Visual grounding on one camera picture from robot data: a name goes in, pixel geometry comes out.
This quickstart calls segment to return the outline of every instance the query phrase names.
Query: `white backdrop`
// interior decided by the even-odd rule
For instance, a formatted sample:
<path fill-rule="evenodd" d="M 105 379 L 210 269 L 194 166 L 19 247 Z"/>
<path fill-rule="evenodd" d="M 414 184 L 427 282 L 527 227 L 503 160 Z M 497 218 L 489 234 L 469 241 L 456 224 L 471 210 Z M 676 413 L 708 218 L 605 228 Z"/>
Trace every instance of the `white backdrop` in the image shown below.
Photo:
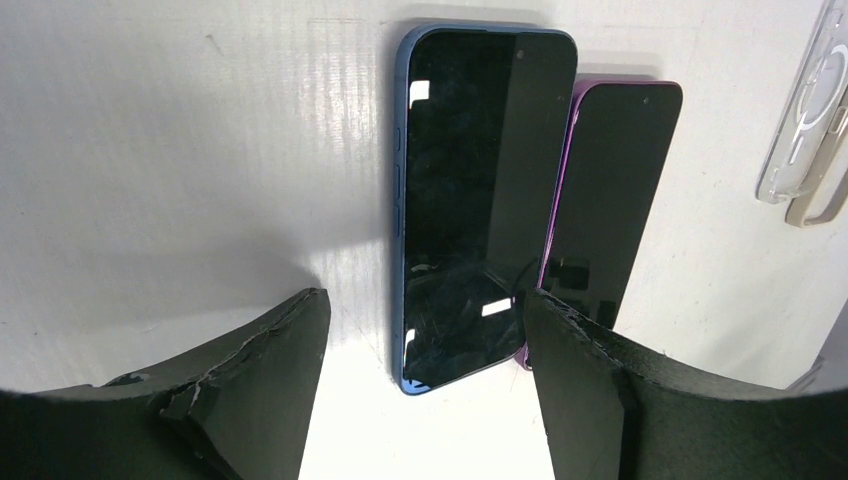
<path fill-rule="evenodd" d="M 532 375 L 407 398 L 385 366 L 390 64 L 421 18 L 569 32 L 685 101 L 616 330 L 784 387 L 848 296 L 848 230 L 754 198 L 818 1 L 0 5 L 0 386 L 101 384 L 329 289 L 301 478 L 551 477 Z"/>

